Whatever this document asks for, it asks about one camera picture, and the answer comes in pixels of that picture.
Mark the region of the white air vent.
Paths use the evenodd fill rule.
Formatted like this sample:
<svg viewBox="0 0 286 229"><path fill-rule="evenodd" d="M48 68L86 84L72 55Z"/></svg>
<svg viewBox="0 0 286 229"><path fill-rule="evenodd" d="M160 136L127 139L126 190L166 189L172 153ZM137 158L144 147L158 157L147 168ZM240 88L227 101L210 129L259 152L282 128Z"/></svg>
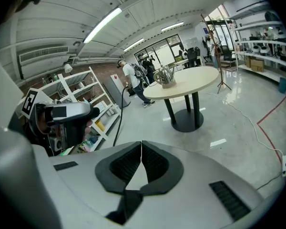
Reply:
<svg viewBox="0 0 286 229"><path fill-rule="evenodd" d="M59 53L68 53L68 46L48 47L43 49L37 49L34 51L26 52L19 55L19 61L21 63L33 60L42 56L54 55Z"/></svg>

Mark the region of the yellow bin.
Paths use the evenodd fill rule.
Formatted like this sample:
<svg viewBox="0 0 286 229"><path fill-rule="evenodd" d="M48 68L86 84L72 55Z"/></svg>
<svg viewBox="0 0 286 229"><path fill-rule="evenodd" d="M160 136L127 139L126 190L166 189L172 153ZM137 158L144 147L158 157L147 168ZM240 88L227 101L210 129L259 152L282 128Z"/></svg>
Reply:
<svg viewBox="0 0 286 229"><path fill-rule="evenodd" d="M103 123L100 121L100 120L97 120L96 122L95 122L95 124L98 126L98 128L102 131L102 132L104 132L105 131L105 126L103 125Z"/></svg>

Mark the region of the light wooden desk white legs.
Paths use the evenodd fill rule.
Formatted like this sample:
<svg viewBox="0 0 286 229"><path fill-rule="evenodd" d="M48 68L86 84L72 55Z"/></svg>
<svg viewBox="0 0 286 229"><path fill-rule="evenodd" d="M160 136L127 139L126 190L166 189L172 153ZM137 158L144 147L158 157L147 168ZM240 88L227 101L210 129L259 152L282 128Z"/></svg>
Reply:
<svg viewBox="0 0 286 229"><path fill-rule="evenodd" d="M204 61L203 61L203 57L202 56L197 56L194 57L192 59L184 59L178 62L175 62L174 65L178 66L178 65L184 65L185 68L191 68L190 64L191 63L196 63L196 60L198 60L200 63L198 64L199 66L205 66Z"/></svg>

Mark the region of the brown wooden coat stand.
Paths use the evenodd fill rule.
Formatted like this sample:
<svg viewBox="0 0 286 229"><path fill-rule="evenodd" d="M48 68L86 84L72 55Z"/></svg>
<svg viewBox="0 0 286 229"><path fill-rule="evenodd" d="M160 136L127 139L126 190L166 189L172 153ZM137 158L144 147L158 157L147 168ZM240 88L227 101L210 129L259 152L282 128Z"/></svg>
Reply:
<svg viewBox="0 0 286 229"><path fill-rule="evenodd" d="M209 28L209 25L207 24L207 22L204 19L203 15L200 14L200 16L202 17L202 20L205 23L205 25L207 27L207 30L208 30L208 33L209 33L209 35L211 37L211 40L212 40L212 42L214 44L214 52L215 52L214 54L215 54L216 61L217 61L218 67L219 67L219 73L220 73L220 78L221 78L221 81L220 81L220 83L217 86L218 87L217 93L220 92L222 86L226 86L231 91L232 89L223 80L223 71L222 71L222 66L221 66L221 62L220 62L220 58L219 58L219 54L218 54L218 46L217 46L217 44L215 42L215 39L214 39L214 33L211 32L211 29Z"/></svg>

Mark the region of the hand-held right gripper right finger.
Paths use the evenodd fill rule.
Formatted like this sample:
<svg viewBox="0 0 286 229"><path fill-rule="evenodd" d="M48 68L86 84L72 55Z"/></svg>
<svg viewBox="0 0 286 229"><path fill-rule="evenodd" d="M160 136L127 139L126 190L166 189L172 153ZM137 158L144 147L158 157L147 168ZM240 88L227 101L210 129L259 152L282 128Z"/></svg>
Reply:
<svg viewBox="0 0 286 229"><path fill-rule="evenodd" d="M144 198L142 223L242 222L263 202L249 183L215 160L173 146L156 146L179 158L184 173L168 193Z"/></svg>

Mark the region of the black coat stand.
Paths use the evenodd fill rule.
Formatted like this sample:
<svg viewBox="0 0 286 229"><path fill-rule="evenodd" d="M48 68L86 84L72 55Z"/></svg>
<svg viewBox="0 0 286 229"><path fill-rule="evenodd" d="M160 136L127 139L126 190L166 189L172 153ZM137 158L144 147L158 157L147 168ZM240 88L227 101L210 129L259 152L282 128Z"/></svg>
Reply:
<svg viewBox="0 0 286 229"><path fill-rule="evenodd" d="M162 62L160 61L160 58L158 56L158 53L156 51L156 47L152 47L149 50L149 54L150 54L150 58L153 61L153 65L155 66L156 69L161 68L162 67Z"/></svg>

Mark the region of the steel electric kettle beige handle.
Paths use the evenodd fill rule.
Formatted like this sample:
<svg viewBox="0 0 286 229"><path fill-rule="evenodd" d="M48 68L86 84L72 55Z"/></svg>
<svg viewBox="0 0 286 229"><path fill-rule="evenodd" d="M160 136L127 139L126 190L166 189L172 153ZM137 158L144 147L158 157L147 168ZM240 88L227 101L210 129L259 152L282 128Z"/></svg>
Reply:
<svg viewBox="0 0 286 229"><path fill-rule="evenodd" d="M158 84L171 84L174 82L174 68L171 71L168 66L161 66L154 72L153 78Z"/></svg>

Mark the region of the grey cabinet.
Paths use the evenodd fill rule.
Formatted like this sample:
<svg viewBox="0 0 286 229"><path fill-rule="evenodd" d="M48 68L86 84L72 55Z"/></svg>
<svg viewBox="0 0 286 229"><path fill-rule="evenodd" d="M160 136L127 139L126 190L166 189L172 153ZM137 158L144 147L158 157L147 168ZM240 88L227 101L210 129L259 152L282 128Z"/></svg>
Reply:
<svg viewBox="0 0 286 229"><path fill-rule="evenodd" d="M122 84L117 74L113 74L107 77L103 84L112 99L120 108L122 107L122 103L123 107L126 107L131 103L129 93L126 90L124 90L124 92L122 93L124 85Z"/></svg>

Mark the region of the white open shelving unit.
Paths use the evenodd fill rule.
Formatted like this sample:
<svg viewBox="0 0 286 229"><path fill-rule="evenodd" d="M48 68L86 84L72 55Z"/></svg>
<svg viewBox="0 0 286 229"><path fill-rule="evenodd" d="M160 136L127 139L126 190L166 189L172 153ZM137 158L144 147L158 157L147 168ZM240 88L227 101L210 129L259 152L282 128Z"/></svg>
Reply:
<svg viewBox="0 0 286 229"><path fill-rule="evenodd" d="M286 28L270 3L260 0L244 6L227 22L237 69L286 83Z"/></svg>

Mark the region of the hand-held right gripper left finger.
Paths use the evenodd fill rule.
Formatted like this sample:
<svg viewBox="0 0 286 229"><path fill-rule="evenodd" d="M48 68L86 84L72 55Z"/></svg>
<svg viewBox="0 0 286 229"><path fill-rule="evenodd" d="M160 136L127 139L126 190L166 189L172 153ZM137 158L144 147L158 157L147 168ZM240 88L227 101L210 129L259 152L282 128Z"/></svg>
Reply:
<svg viewBox="0 0 286 229"><path fill-rule="evenodd" d="M50 162L67 188L104 217L128 219L143 201L138 189L126 188L141 163L140 142L52 157Z"/></svg>

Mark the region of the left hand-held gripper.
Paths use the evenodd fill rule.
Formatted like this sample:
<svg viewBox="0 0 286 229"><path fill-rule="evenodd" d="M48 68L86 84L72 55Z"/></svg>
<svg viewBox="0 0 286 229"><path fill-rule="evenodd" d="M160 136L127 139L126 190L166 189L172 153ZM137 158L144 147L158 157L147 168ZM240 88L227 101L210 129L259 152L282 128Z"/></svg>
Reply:
<svg viewBox="0 0 286 229"><path fill-rule="evenodd" d="M46 94L31 88L21 113L28 119L31 140L46 150L60 152L83 141L86 123L99 116L100 109L90 103L54 103Z"/></svg>

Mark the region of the white pegboard shelving unit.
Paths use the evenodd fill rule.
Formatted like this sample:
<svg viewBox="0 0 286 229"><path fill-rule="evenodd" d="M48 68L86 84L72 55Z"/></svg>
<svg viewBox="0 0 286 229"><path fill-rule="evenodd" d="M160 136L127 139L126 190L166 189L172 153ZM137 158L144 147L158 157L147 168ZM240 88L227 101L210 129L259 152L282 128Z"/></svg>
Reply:
<svg viewBox="0 0 286 229"><path fill-rule="evenodd" d="M108 139L109 130L121 116L119 106L111 100L107 89L101 84L91 67L69 76L59 74L53 82L45 84L39 90L47 95L48 100L56 98L61 103L87 101L100 109L99 116L93 119L88 140L80 145L80 150L83 151L98 150ZM104 132L95 124L97 120L105 126Z"/></svg>

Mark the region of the long ceiling light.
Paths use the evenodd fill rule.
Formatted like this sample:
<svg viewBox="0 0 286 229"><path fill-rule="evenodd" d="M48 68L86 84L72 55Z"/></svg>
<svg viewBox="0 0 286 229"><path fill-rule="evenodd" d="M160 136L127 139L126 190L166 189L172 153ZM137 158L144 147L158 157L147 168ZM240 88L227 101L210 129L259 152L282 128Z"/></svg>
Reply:
<svg viewBox="0 0 286 229"><path fill-rule="evenodd" d="M138 41L134 42L133 44L131 44L130 46L128 46L127 48L125 48L123 51L127 52L129 50L131 50L132 48L134 48L135 46L137 46L138 44L144 42L144 38L139 39Z"/></svg>
<svg viewBox="0 0 286 229"><path fill-rule="evenodd" d="M164 27L164 28L161 29L161 32L164 32L164 31L167 31L167 30L176 28L176 27L181 26L181 25L183 25L183 24L184 24L184 22L182 21L182 22L179 22L179 23L176 23L176 24L173 24L173 25Z"/></svg>
<svg viewBox="0 0 286 229"><path fill-rule="evenodd" d="M107 25L111 20L113 20L116 16L118 16L122 12L122 9L117 7L114 10L112 10L110 13L108 13L104 18L102 18L94 27L93 29L88 33L88 35L83 39L84 44L88 44L95 36L96 34L105 26Z"/></svg>

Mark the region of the round beige table black pedestal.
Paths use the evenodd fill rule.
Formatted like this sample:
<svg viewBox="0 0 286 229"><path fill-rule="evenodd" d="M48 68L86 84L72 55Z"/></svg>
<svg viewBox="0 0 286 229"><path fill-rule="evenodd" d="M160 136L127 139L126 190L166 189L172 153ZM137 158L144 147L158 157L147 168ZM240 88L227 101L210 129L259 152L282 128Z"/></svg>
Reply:
<svg viewBox="0 0 286 229"><path fill-rule="evenodd" d="M199 129L204 121L200 111L198 92L213 84L219 71L209 66L192 67L175 73L176 84L162 88L158 83L145 88L143 94L151 100L164 100L172 127L183 133ZM184 97L186 108L174 112L170 100Z"/></svg>

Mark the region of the teal bin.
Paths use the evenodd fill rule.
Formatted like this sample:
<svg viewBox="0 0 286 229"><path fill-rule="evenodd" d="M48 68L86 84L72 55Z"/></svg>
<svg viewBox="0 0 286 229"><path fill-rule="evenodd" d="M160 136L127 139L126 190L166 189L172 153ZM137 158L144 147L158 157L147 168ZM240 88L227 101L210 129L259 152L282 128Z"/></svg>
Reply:
<svg viewBox="0 0 286 229"><path fill-rule="evenodd" d="M286 93L286 78L280 77L278 90L282 94Z"/></svg>

